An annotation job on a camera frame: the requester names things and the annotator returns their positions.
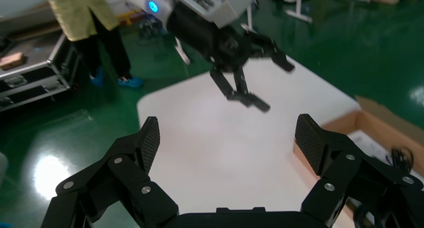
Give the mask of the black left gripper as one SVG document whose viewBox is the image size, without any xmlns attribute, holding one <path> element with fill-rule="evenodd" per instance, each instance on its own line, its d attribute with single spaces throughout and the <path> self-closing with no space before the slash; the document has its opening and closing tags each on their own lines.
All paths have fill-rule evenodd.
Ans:
<svg viewBox="0 0 424 228">
<path fill-rule="evenodd" d="M 295 69 L 272 38 L 253 31 L 247 31 L 245 37 L 230 25 L 218 28 L 182 3 L 174 7 L 166 29 L 216 66 L 209 72 L 210 77 L 228 101 L 238 101 L 245 107 L 254 106 L 264 113 L 271 107 L 249 92 L 243 65 L 249 58 L 271 58 L 275 65 L 286 72 Z M 232 72 L 235 89 L 221 70 Z"/>
</svg>

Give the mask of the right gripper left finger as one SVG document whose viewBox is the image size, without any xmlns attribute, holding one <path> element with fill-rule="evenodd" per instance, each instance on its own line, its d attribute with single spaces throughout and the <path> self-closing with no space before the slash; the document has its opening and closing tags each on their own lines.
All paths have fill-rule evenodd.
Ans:
<svg viewBox="0 0 424 228">
<path fill-rule="evenodd" d="M 149 177 L 160 145 L 158 119 L 117 138 L 97 162 L 61 181 L 44 216 L 44 228 L 91 228 L 111 205 L 121 203 L 141 228 L 163 228 L 178 205 Z"/>
</svg>

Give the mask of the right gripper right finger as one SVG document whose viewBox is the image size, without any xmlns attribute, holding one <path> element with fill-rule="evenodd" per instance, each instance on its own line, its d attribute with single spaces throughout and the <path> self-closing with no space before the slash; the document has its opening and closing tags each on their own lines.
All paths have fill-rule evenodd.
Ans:
<svg viewBox="0 0 424 228">
<path fill-rule="evenodd" d="M 424 225 L 424 185 L 413 175 L 365 154 L 347 135 L 300 114 L 295 141 L 319 177 L 301 211 L 332 227 L 347 199 L 366 206 L 384 228 Z"/>
</svg>

